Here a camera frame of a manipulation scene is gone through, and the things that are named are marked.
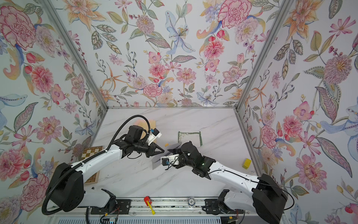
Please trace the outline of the grey lavender envelope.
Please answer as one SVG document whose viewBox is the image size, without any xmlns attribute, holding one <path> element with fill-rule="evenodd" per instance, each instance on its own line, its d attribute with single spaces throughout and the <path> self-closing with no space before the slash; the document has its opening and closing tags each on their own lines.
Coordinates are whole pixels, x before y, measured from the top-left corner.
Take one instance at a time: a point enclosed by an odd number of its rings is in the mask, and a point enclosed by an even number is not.
<svg viewBox="0 0 358 224">
<path fill-rule="evenodd" d="M 175 143 L 173 145 L 168 145 L 164 147 L 164 153 L 154 156 L 152 159 L 152 169 L 155 170 L 157 167 L 162 165 L 162 159 L 165 159 L 164 165 L 168 165 L 169 162 L 174 160 L 174 155 L 176 154 L 177 149 L 180 148 L 182 142 Z"/>
</svg>

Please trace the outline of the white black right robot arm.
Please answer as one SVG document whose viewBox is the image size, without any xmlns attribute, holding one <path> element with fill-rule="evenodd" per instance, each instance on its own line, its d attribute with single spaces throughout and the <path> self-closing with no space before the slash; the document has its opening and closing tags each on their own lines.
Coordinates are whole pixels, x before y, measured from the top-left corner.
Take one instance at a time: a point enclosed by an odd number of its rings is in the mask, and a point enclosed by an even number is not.
<svg viewBox="0 0 358 224">
<path fill-rule="evenodd" d="M 248 175 L 224 166 L 215 159 L 202 156 L 190 141 L 169 152 L 169 155 L 161 157 L 162 166 L 176 169 L 188 166 L 195 175 L 229 187 L 220 193 L 214 203 L 219 212 L 255 210 L 267 223 L 280 223 L 288 197 L 271 176 Z"/>
</svg>

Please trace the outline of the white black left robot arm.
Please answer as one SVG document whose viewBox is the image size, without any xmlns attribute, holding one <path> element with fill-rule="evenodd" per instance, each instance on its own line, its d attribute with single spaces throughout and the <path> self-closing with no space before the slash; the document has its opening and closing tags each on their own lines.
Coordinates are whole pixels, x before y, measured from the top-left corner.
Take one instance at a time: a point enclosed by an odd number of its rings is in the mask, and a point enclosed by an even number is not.
<svg viewBox="0 0 358 224">
<path fill-rule="evenodd" d="M 144 129 L 140 126 L 130 126 L 128 133 L 113 140 L 108 149 L 71 165 L 60 164 L 46 190 L 42 213 L 52 215 L 60 211 L 69 212 L 77 207 L 97 207 L 107 212 L 114 211 L 118 205 L 113 193 L 106 189 L 85 189 L 84 184 L 107 165 L 132 152 L 144 154 L 147 158 L 162 154 L 164 149 L 155 143 L 156 139 L 161 137 L 161 132 L 151 129 L 142 136 L 143 132 Z"/>
</svg>

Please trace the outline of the yellow envelope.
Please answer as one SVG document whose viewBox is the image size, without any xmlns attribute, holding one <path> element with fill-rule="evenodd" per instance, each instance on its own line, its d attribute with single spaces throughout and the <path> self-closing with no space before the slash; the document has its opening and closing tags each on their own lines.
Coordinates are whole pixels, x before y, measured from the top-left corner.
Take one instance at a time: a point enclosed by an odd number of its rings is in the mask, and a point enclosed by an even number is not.
<svg viewBox="0 0 358 224">
<path fill-rule="evenodd" d="M 151 126 L 151 129 L 156 128 L 156 120 L 150 119 L 149 124 Z M 138 119 L 137 121 L 135 121 L 134 125 L 140 126 L 145 130 L 141 135 L 141 139 L 144 138 L 145 134 L 146 134 L 146 132 L 148 130 L 148 125 L 147 125 L 146 121 L 144 121 L 143 119 Z"/>
</svg>

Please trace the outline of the round silver knob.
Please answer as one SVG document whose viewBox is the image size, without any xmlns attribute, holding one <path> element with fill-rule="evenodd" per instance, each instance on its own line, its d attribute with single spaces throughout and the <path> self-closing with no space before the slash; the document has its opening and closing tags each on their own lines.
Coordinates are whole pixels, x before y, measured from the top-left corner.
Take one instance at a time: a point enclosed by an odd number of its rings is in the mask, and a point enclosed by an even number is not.
<svg viewBox="0 0 358 224">
<path fill-rule="evenodd" d="M 193 197 L 190 197 L 190 198 L 188 199 L 188 206 L 189 206 L 189 207 L 194 207 L 195 204 L 196 204 L 195 199 L 194 199 Z"/>
</svg>

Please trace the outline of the yellow stick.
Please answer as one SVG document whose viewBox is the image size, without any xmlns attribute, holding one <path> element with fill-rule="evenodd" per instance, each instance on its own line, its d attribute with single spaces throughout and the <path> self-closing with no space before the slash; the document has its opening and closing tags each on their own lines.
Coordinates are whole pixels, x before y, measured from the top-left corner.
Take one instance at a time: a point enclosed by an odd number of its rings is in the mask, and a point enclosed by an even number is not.
<svg viewBox="0 0 358 224">
<path fill-rule="evenodd" d="M 151 212 L 152 212 L 152 215 L 155 215 L 155 211 L 154 209 L 152 208 L 151 204 L 148 204 L 149 208 L 151 209 Z"/>
</svg>

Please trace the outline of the yellow toy block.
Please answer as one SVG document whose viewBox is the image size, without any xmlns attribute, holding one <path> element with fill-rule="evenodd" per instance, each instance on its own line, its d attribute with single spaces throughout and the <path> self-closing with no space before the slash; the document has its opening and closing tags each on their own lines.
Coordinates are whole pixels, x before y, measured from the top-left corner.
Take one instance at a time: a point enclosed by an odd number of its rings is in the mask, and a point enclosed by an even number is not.
<svg viewBox="0 0 358 224">
<path fill-rule="evenodd" d="M 249 167 L 250 167 L 250 165 L 251 165 L 251 160 L 250 159 L 245 159 L 245 161 L 243 162 L 243 164 L 242 164 L 242 167 L 244 168 L 244 169 L 248 169 Z"/>
</svg>

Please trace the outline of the aluminium front rail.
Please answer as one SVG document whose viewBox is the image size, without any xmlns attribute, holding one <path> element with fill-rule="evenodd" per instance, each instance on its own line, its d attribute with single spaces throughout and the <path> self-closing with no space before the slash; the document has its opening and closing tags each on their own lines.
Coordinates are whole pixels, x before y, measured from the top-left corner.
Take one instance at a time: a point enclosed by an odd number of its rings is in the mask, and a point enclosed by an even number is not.
<svg viewBox="0 0 358 224">
<path fill-rule="evenodd" d="M 194 207 L 188 206 L 188 197 L 152 197 L 152 208 L 155 211 L 157 216 L 213 216 L 206 214 L 202 210 L 202 206 L 205 205 L 205 199 L 219 199 L 218 197 L 193 197 L 196 201 Z M 109 216 L 119 216 L 119 217 L 139 217 L 139 216 L 151 216 L 152 212 L 149 206 L 145 205 L 144 199 L 142 197 L 132 197 L 132 198 L 117 198 L 117 199 L 130 199 L 131 208 L 128 215 L 115 215 L 110 214 Z M 248 199 L 240 199 L 240 205 L 237 208 L 232 210 L 244 210 L 244 213 L 247 215 L 257 216 L 261 219 L 264 219 L 268 216 L 267 213 L 259 214 L 256 212 L 255 208 L 250 208 L 252 202 L 249 202 Z M 91 208 L 89 208 L 89 217 L 101 217 L 102 215 L 91 215 Z M 229 214 L 220 214 L 218 216 L 235 216 Z"/>
</svg>

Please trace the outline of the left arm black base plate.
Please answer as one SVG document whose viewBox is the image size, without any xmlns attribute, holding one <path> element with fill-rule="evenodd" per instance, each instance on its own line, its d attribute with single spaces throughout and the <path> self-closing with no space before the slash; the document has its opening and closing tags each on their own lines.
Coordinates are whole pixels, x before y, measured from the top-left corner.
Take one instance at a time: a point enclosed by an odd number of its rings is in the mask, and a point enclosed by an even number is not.
<svg viewBox="0 0 358 224">
<path fill-rule="evenodd" d="M 128 215 L 131 208 L 130 199 L 117 199 L 116 202 L 110 201 L 108 205 L 103 208 L 92 207 L 91 215 L 104 215 L 104 214 L 115 214 L 115 215 Z"/>
</svg>

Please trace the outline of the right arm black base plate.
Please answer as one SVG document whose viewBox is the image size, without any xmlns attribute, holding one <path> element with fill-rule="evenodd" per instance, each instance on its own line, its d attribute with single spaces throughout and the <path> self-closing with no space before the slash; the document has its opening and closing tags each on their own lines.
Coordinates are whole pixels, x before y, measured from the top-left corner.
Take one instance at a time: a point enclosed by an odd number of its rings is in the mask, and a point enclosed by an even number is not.
<svg viewBox="0 0 358 224">
<path fill-rule="evenodd" d="M 244 210 L 232 210 L 230 209 L 223 200 L 219 199 L 205 199 L 205 205 L 202 206 L 202 210 L 206 214 L 210 215 L 220 215 L 220 214 L 229 214 L 229 215 L 236 215 L 236 214 L 244 214 Z"/>
</svg>

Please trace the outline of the aluminium corner frame post left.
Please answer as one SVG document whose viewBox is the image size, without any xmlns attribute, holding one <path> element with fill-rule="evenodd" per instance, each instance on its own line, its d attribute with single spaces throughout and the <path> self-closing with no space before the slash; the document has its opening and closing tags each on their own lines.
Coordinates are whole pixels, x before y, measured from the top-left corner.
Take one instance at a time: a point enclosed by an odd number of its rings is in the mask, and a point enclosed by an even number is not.
<svg viewBox="0 0 358 224">
<path fill-rule="evenodd" d="M 56 12 L 53 4 L 50 1 L 39 0 L 39 3 L 43 7 L 44 11 L 47 13 L 51 22 L 54 23 L 54 27 L 59 33 L 59 36 L 62 38 L 65 45 L 68 47 L 69 52 L 71 54 L 72 59 L 74 60 L 75 64 L 79 67 L 80 71 L 84 75 L 89 87 L 92 89 L 94 96 L 97 99 L 98 104 L 103 108 L 105 112 L 108 111 L 109 107 L 105 102 L 102 94 L 99 91 L 90 71 L 88 70 L 85 62 L 83 61 L 82 57 L 80 56 L 79 52 L 77 51 L 76 45 L 72 41 L 67 29 L 65 28 L 60 16 Z"/>
</svg>

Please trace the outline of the aluminium corner frame post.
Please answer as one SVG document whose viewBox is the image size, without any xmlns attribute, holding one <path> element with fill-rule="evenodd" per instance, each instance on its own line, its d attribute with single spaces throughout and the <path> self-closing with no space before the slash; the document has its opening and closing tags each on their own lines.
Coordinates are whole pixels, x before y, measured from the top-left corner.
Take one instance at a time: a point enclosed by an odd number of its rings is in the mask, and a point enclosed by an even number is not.
<svg viewBox="0 0 358 224">
<path fill-rule="evenodd" d="M 289 1 L 289 0 L 282 1 L 282 5 L 279 8 L 278 14 L 277 14 L 277 16 L 274 20 L 274 23 L 271 27 L 270 34 L 268 35 L 268 37 L 265 41 L 265 44 L 263 45 L 263 48 L 262 48 L 260 54 L 258 55 L 257 62 L 253 67 L 251 75 L 249 76 L 249 79 L 248 79 L 248 82 L 246 83 L 243 94 L 241 95 L 241 98 L 236 105 L 235 109 L 237 112 L 239 112 L 239 110 L 244 107 L 244 104 L 245 104 L 246 98 L 249 95 L 250 89 L 251 89 L 261 67 L 267 60 L 266 58 L 267 58 L 272 46 L 274 45 L 274 41 L 279 33 L 279 30 L 281 29 L 284 19 L 286 18 L 286 16 L 289 13 L 291 6 L 292 6 L 292 1 Z"/>
<path fill-rule="evenodd" d="M 43 7 L 44 11 L 47 13 L 51 22 L 54 23 L 54 27 L 59 33 L 59 36 L 62 38 L 65 45 L 68 47 L 69 52 L 71 54 L 72 59 L 74 60 L 75 64 L 79 67 L 80 71 L 84 75 L 89 87 L 92 89 L 94 96 L 97 99 L 98 104 L 103 108 L 105 112 L 108 111 L 109 107 L 105 102 L 102 94 L 99 91 L 90 71 L 88 70 L 85 62 L 83 61 L 82 57 L 80 56 L 79 52 L 77 51 L 76 45 L 72 41 L 67 29 L 65 28 L 60 16 L 56 12 L 53 4 L 50 1 L 39 0 L 39 3 Z"/>
</svg>

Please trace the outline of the aluminium corner frame post right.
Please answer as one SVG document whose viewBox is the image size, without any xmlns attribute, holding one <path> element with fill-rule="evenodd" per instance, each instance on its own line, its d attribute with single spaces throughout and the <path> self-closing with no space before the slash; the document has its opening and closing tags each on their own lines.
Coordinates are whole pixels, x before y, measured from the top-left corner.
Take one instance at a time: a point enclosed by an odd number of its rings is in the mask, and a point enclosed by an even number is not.
<svg viewBox="0 0 358 224">
<path fill-rule="evenodd" d="M 246 83 L 243 94 L 241 95 L 241 98 L 236 105 L 235 109 L 237 112 L 239 112 L 239 110 L 244 107 L 244 104 L 245 104 L 246 98 L 249 95 L 250 89 L 251 89 L 261 67 L 267 60 L 266 58 L 267 58 L 272 46 L 274 45 L 274 41 L 279 33 L 279 30 L 281 29 L 284 19 L 286 18 L 286 16 L 289 13 L 291 6 L 292 6 L 292 1 L 289 1 L 289 0 L 282 1 L 282 5 L 279 8 L 278 14 L 277 14 L 277 16 L 274 20 L 274 23 L 271 27 L 270 34 L 268 35 L 268 37 L 265 41 L 265 44 L 263 45 L 263 48 L 262 48 L 260 54 L 258 55 L 257 62 L 253 67 L 251 75 L 249 76 L 249 79 L 248 79 L 248 82 Z"/>
</svg>

